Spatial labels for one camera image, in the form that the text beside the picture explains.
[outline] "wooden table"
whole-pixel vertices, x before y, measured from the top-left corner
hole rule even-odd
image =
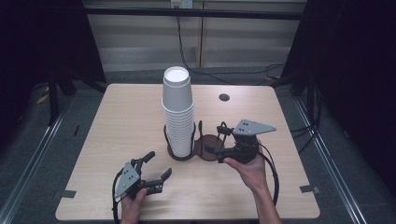
[[[116,173],[130,159],[150,151],[156,156],[143,165],[142,178],[158,179],[169,167],[173,173],[163,193],[146,198],[141,220],[253,219],[256,206],[239,174],[227,164],[203,161],[195,156],[175,161],[163,136],[162,85],[112,84],[98,109],[67,190],[77,193],[62,198],[56,211],[60,220],[112,219],[111,185]],[[222,102],[219,95],[230,100]],[[271,151],[279,175],[277,211],[281,218],[315,218],[318,205],[291,138],[274,90],[270,87],[192,85],[195,122],[203,121],[204,134],[217,134],[225,121],[235,127],[241,119],[276,126],[258,138]],[[226,140],[233,146],[233,138]],[[271,192],[274,181],[267,167]]]

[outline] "black curtain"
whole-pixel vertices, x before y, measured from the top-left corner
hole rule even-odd
[[[330,19],[323,27],[300,23],[282,76],[297,74],[299,92],[311,72],[326,105],[396,195],[396,3],[326,2],[307,2],[307,13]]]
[[[51,7],[83,4],[81,0],[0,3],[1,145],[12,136],[32,87],[47,82],[50,74],[65,93],[73,92],[72,79],[106,81],[87,16]]]

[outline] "electrical outlet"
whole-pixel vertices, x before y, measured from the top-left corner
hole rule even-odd
[[[182,8],[192,8],[192,0],[181,0]]]
[[[181,8],[181,0],[171,0],[171,8]]]

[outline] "fingers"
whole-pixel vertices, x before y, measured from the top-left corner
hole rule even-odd
[[[232,158],[224,158],[224,163],[228,164],[229,166],[233,167],[236,171],[240,170],[241,163],[232,159]]]
[[[141,189],[141,190],[139,190],[139,191],[137,192],[136,198],[134,198],[134,200],[135,200],[137,203],[142,203],[143,200],[145,199],[147,193],[148,193],[148,189]]]

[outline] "human arm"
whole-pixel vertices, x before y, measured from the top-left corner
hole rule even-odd
[[[141,189],[137,192],[134,199],[131,199],[129,196],[122,198],[120,224],[137,224],[139,222],[142,204],[147,193],[147,189]]]
[[[268,189],[264,159],[257,155],[254,160],[246,164],[231,158],[225,158],[224,162],[241,175],[245,185],[252,191],[260,223],[281,223]]]

